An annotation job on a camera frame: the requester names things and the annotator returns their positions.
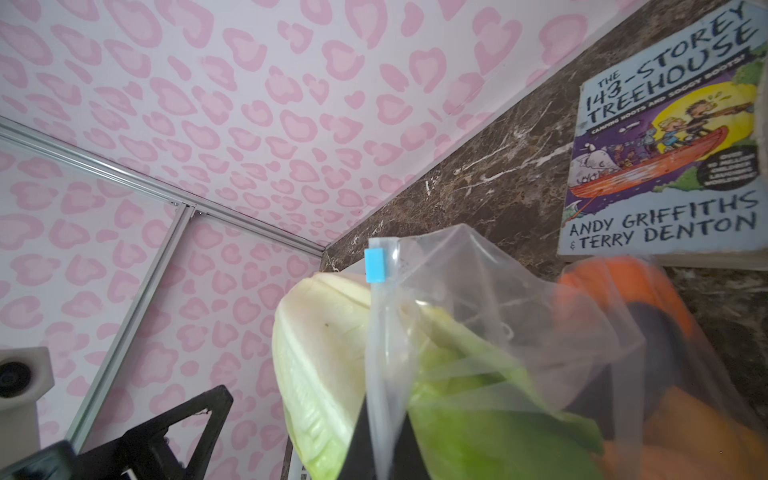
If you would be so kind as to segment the yellow toy potato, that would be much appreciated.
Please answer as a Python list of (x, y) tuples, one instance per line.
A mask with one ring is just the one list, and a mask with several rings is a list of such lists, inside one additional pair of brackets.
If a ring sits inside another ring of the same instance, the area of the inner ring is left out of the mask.
[(603, 434), (595, 457), (606, 479), (765, 479), (767, 439), (673, 382), (652, 382), (640, 409), (638, 444), (619, 436), (618, 409), (606, 393), (585, 411)]

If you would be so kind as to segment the dark toy eggplant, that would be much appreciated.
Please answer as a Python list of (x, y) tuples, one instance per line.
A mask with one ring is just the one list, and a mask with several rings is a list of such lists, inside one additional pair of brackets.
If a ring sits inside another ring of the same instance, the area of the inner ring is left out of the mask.
[[(643, 352), (643, 418), (658, 408), (664, 393), (680, 379), (684, 363), (685, 337), (675, 320), (663, 310), (644, 302), (631, 302), (628, 313), (645, 338)], [(612, 369), (601, 367), (566, 410), (596, 422), (603, 437), (615, 437), (615, 408)]]

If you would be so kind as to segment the clear zip top bag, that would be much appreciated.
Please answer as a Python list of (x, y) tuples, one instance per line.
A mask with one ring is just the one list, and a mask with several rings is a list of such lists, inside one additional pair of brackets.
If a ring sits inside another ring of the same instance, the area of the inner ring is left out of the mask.
[[(433, 479), (414, 449), (408, 416), (424, 306), (445, 312), (519, 364), (552, 410), (570, 413), (566, 408), (596, 370), (610, 367), (619, 436), (640, 442), (645, 338), (621, 299), (601, 309), (586, 294), (559, 285), (559, 278), (536, 277), (465, 225), (373, 238), (365, 269), (372, 296), (364, 405), (375, 478)], [(683, 354), (675, 385), (767, 439), (696, 320)]]

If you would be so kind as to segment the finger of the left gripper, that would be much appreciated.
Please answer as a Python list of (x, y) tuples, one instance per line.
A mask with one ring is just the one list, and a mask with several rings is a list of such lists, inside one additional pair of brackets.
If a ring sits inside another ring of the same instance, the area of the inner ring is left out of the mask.
[[(202, 479), (233, 405), (219, 385), (128, 430), (120, 438), (80, 454), (83, 479), (122, 479), (131, 471), (138, 479)], [(190, 460), (183, 463), (166, 441), (171, 426), (207, 412), (205, 428)]]

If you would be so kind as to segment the green white toy cabbage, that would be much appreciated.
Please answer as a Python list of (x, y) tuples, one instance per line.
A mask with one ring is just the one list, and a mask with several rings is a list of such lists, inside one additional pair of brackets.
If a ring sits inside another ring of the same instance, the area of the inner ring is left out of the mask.
[[(314, 479), (337, 478), (365, 395), (371, 292), (318, 273), (280, 301), (275, 376), (294, 448)], [(408, 416), (433, 479), (598, 479), (594, 421), (549, 409), (527, 372), (445, 312), (424, 306)]]

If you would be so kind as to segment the orange toy pumpkin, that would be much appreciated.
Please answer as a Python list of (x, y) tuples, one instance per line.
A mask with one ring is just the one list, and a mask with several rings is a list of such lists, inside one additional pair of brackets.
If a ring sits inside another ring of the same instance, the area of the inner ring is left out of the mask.
[(678, 325), (686, 338), (694, 333), (695, 319), (672, 282), (658, 266), (634, 257), (592, 257), (568, 266), (559, 285), (574, 288), (601, 308), (621, 299), (658, 308)]

